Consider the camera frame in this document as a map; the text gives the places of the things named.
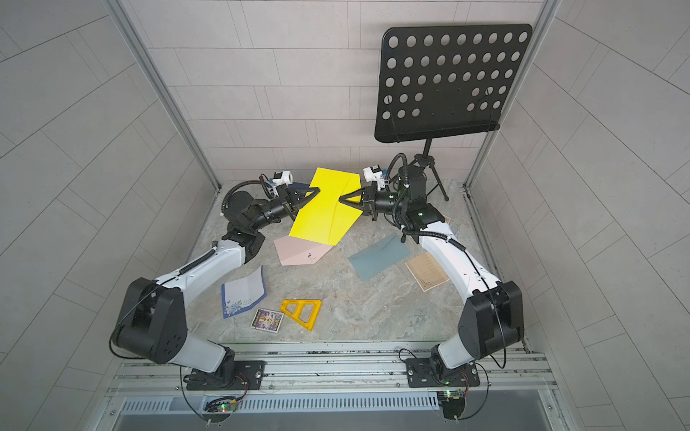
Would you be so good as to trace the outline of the light teal envelope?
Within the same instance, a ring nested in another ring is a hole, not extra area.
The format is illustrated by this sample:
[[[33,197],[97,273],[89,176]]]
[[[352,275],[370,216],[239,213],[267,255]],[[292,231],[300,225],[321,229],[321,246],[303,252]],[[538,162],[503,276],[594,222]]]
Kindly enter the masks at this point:
[[[377,276],[385,269],[411,255],[410,249],[392,233],[350,256],[349,262],[363,281]]]

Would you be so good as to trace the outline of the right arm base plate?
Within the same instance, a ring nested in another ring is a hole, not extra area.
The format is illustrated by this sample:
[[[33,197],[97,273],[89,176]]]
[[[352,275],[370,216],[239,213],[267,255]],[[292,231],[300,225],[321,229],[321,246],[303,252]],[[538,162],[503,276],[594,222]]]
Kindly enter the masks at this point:
[[[411,388],[473,388],[481,384],[476,365],[471,363],[447,368],[436,357],[410,357],[404,359],[404,364]]]

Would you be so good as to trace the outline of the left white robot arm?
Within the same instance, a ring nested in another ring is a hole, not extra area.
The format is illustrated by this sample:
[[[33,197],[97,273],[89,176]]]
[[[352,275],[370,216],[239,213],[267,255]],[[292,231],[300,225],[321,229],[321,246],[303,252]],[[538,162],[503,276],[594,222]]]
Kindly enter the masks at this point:
[[[189,367],[213,383],[233,382],[235,353],[190,334],[186,308],[258,254],[265,240],[262,228],[296,218],[320,192],[316,187],[279,185],[257,199],[245,191],[246,185],[239,183],[224,197],[221,213],[228,220],[227,232],[205,254],[159,278],[138,278],[129,285],[109,337],[110,350],[122,348],[131,359]]]

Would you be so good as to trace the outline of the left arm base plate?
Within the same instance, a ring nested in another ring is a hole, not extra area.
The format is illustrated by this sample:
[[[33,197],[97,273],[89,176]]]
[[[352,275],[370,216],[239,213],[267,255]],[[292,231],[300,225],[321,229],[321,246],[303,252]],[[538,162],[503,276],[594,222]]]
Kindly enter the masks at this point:
[[[259,390],[267,363],[260,360],[224,363],[215,373],[197,369],[183,377],[188,391]]]

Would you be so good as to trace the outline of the white blue floral letter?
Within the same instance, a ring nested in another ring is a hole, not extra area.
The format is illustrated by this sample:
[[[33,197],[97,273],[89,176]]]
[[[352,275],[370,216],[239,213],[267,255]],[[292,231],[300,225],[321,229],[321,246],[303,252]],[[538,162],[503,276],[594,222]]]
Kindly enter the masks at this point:
[[[266,296],[263,267],[245,278],[239,278],[221,287],[223,318],[229,319],[247,312]]]

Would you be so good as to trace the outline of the pink envelope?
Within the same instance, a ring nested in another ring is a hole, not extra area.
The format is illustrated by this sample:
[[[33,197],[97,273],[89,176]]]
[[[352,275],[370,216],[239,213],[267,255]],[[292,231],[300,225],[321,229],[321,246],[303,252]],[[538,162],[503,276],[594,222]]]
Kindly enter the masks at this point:
[[[282,266],[311,265],[321,260],[332,246],[283,236],[274,241],[280,264]]]

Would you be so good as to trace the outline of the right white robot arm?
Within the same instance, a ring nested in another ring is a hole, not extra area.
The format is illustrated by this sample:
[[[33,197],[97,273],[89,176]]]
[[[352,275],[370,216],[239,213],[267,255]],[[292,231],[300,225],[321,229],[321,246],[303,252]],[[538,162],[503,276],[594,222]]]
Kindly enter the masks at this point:
[[[456,370],[524,339],[523,298],[516,283],[503,282],[459,242],[445,217],[413,186],[396,192],[368,186],[339,197],[365,216],[390,215],[394,226],[440,264],[464,305],[456,335],[432,350],[437,373]]]

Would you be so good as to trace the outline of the yellow envelope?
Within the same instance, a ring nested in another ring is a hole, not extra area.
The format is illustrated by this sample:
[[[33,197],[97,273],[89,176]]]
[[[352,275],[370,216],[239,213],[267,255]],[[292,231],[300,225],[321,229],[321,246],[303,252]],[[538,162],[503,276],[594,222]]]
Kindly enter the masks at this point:
[[[334,246],[362,215],[362,211],[339,202],[361,187],[359,174],[318,168],[310,183],[320,192],[301,208],[289,235],[310,242]]]

